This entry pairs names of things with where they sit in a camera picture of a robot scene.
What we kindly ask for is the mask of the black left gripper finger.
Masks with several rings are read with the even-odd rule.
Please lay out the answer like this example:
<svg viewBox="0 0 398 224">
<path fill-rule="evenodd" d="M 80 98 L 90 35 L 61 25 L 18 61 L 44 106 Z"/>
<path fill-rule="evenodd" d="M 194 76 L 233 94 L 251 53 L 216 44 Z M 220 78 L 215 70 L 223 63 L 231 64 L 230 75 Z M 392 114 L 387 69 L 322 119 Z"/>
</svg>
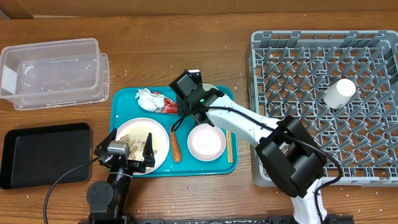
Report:
<svg viewBox="0 0 398 224">
<path fill-rule="evenodd" d="M 116 139 L 116 134 L 117 134 L 117 129 L 114 128 L 109 133 L 109 135 L 96 146 L 94 150 L 94 155 L 99 156 L 103 151 L 107 151 L 107 148 L 110 145 L 111 141 L 114 141 Z"/>
<path fill-rule="evenodd" d="M 142 156 L 144 158 L 143 163 L 146 167 L 154 167 L 155 166 L 155 158 L 152 147 L 152 133 L 149 133 L 144 144 L 144 149 Z"/>
</svg>

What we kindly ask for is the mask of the white bowl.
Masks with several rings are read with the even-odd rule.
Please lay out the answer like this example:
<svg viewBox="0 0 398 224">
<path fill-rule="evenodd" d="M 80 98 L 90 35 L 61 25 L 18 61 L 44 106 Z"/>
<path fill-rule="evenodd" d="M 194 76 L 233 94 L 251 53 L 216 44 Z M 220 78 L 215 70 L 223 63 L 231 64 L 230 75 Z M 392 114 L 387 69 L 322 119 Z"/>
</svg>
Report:
<svg viewBox="0 0 398 224">
<path fill-rule="evenodd" d="M 207 84 L 207 83 L 203 83 L 203 84 L 202 84 L 202 88 L 203 88 L 205 91 L 218 90 L 218 88 L 215 87 L 214 85 Z"/>
</svg>

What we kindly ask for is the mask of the red snack wrapper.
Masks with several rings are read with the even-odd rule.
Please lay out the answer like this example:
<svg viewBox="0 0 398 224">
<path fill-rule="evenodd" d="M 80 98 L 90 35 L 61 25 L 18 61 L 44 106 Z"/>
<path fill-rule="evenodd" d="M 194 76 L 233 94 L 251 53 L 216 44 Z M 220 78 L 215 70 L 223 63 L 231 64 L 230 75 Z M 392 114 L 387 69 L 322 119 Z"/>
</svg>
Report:
<svg viewBox="0 0 398 224">
<path fill-rule="evenodd" d="M 161 99 L 163 99 L 163 103 L 164 103 L 162 106 L 157 107 L 157 109 L 155 110 L 156 113 L 164 113 L 164 114 L 177 114 L 178 113 L 177 104 L 173 100 L 160 94 L 157 91 L 154 91 L 153 94 L 155 96 L 159 96 Z"/>
</svg>

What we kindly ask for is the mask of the white tissue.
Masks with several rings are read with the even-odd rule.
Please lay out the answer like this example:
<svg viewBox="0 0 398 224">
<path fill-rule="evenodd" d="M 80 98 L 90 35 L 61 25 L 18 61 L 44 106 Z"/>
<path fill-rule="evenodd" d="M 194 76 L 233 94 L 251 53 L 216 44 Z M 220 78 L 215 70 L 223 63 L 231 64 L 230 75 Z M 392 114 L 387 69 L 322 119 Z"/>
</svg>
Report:
<svg viewBox="0 0 398 224">
<path fill-rule="evenodd" d="M 138 89 L 136 99 L 142 109 L 150 112 L 160 113 L 165 106 L 165 96 L 151 93 L 147 88 Z"/>
</svg>

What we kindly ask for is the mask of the pink bowl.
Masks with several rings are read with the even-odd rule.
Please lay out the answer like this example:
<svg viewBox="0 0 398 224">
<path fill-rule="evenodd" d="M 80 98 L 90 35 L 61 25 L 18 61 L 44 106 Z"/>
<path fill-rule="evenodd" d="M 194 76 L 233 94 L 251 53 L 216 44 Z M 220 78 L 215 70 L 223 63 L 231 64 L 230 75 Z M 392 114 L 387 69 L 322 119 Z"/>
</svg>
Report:
<svg viewBox="0 0 398 224">
<path fill-rule="evenodd" d="M 187 146 L 196 159 L 214 161 L 224 153 L 226 137 L 220 128 L 199 124 L 190 131 Z"/>
</svg>

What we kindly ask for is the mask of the white cup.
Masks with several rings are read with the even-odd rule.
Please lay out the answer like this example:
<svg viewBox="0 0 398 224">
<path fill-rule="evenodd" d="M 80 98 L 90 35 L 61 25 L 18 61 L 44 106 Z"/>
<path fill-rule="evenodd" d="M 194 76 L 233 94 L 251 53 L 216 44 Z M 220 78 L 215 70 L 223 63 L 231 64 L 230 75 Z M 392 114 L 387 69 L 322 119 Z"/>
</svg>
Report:
<svg viewBox="0 0 398 224">
<path fill-rule="evenodd" d="M 323 101 L 333 109 L 344 107 L 356 92 L 356 86 L 349 79 L 341 79 L 332 84 L 327 90 Z"/>
</svg>

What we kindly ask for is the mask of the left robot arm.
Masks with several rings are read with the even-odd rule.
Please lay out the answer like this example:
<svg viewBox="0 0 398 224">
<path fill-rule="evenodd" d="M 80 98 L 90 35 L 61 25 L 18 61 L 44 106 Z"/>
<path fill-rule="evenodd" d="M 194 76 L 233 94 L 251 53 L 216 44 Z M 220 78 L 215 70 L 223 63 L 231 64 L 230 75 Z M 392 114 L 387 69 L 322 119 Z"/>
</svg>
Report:
<svg viewBox="0 0 398 224">
<path fill-rule="evenodd" d="M 89 223 L 137 223 L 132 215 L 124 213 L 127 195 L 133 174 L 144 173 L 147 167 L 152 167 L 154 158 L 129 160 L 128 145 L 117 141 L 116 135 L 114 128 L 95 149 L 99 164 L 108 168 L 109 174 L 106 181 L 97 181 L 87 190 Z"/>
</svg>

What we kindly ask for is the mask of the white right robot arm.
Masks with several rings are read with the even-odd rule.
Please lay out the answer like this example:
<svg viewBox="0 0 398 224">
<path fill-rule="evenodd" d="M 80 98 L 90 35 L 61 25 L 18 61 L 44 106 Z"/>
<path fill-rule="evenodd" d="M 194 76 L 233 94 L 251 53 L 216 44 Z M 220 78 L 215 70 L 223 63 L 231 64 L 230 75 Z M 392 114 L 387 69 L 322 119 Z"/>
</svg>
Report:
<svg viewBox="0 0 398 224">
<path fill-rule="evenodd" d="M 180 116 L 173 129 L 192 116 L 198 124 L 207 123 L 244 139 L 254 147 L 271 181 L 291 198 L 295 222 L 325 223 L 320 186 L 327 158 L 298 119 L 257 114 L 204 84 L 199 70 L 184 70 L 169 87 Z"/>
</svg>

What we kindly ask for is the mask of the teal plastic tray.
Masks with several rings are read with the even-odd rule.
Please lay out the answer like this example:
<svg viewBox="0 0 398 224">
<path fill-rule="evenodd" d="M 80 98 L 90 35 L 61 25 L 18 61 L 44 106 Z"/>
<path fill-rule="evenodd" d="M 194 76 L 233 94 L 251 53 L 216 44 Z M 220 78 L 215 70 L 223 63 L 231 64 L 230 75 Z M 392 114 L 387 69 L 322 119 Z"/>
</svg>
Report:
<svg viewBox="0 0 398 224">
<path fill-rule="evenodd" d="M 122 133 L 124 123 L 136 118 L 150 118 L 160 123 L 166 130 L 170 132 L 170 126 L 179 119 L 176 114 L 162 114 L 150 112 L 142 109 L 137 102 L 136 94 L 139 88 L 123 88 L 116 92 L 113 96 L 111 121 L 109 130 L 118 129 L 118 137 Z M 174 162 L 172 153 L 169 151 L 166 157 L 156 158 L 157 168 L 154 170 L 147 169 L 146 174 L 137 173 L 138 177 L 176 177 L 190 175 L 210 175 L 210 174 L 229 174 L 234 171 L 239 161 L 239 149 L 237 137 L 231 135 L 232 163 L 228 162 L 228 150 L 225 149 L 219 158 L 213 161 L 200 161 L 196 159 L 188 150 L 187 139 L 190 131 L 196 126 L 194 119 L 187 117 L 181 126 L 177 129 L 177 141 L 182 153 L 182 161 Z"/>
</svg>

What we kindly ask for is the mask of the orange carrot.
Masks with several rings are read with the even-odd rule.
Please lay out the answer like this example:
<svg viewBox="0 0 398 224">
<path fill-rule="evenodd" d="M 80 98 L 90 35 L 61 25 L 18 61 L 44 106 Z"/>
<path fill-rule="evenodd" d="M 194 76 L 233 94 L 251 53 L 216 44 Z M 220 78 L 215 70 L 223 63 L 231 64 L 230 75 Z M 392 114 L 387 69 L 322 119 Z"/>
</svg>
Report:
<svg viewBox="0 0 398 224">
<path fill-rule="evenodd" d="M 172 131 L 172 126 L 170 126 L 170 142 L 172 148 L 172 157 L 175 163 L 180 163 L 182 160 L 182 154 L 180 151 L 180 146 L 177 141 L 177 136 L 174 131 Z"/>
</svg>

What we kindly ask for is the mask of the pink plate with food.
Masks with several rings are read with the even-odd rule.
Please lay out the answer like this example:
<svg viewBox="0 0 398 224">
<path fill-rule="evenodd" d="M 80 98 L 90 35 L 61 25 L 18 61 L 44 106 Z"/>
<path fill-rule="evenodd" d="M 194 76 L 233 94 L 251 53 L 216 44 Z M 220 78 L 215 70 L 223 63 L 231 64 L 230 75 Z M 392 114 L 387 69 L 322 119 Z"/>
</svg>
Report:
<svg viewBox="0 0 398 224">
<path fill-rule="evenodd" d="M 152 148 L 155 166 L 147 167 L 145 174 L 159 168 L 166 160 L 170 149 L 169 135 L 165 128 L 150 118 L 134 118 L 122 124 L 117 131 L 116 140 L 128 143 L 130 148 L 129 160 L 142 161 L 144 144 L 148 134 L 152 134 Z"/>
</svg>

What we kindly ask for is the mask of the black tray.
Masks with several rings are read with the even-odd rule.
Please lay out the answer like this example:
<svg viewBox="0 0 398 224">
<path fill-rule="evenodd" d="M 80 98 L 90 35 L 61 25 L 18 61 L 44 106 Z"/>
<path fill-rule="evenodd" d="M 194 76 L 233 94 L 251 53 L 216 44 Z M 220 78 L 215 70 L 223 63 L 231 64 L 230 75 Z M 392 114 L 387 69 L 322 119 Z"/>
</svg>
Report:
<svg viewBox="0 0 398 224">
<path fill-rule="evenodd" d="M 86 123 L 14 129 L 4 137 L 1 188 L 52 185 L 61 175 L 91 160 Z"/>
</svg>

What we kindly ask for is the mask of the clear plastic bin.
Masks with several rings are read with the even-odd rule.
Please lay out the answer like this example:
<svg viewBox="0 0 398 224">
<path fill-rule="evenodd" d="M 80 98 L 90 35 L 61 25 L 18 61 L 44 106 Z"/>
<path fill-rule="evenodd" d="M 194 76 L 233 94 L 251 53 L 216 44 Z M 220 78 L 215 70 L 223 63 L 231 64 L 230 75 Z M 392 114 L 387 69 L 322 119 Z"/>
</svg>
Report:
<svg viewBox="0 0 398 224">
<path fill-rule="evenodd" d="M 104 102 L 109 60 L 94 38 L 5 47 L 1 98 L 17 110 Z"/>
</svg>

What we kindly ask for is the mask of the grey dish rack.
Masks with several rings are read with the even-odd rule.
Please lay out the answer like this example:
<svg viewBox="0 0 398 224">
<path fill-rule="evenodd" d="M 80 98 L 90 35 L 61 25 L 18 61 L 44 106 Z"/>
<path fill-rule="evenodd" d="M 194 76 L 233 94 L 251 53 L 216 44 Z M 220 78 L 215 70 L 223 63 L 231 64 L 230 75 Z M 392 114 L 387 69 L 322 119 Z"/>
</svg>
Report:
<svg viewBox="0 0 398 224">
<path fill-rule="evenodd" d="M 261 115 L 299 119 L 343 170 L 342 185 L 397 185 L 397 32 L 393 30 L 262 30 L 251 36 L 246 83 Z M 341 79 L 356 92 L 340 109 L 326 90 Z"/>
</svg>

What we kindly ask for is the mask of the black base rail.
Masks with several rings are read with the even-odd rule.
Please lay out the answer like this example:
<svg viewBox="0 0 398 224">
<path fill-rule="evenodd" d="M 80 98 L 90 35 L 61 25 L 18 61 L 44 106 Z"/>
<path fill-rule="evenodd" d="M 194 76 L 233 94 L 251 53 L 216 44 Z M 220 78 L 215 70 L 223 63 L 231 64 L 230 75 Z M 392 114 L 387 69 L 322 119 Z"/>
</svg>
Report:
<svg viewBox="0 0 398 224">
<path fill-rule="evenodd" d="M 164 220 L 162 218 L 143 218 L 136 219 L 133 217 L 124 217 L 113 220 L 93 220 L 91 222 L 83 222 L 86 224 L 297 224 L 291 215 L 276 215 L 267 218 L 239 218 L 239 219 L 186 219 L 186 220 Z"/>
</svg>

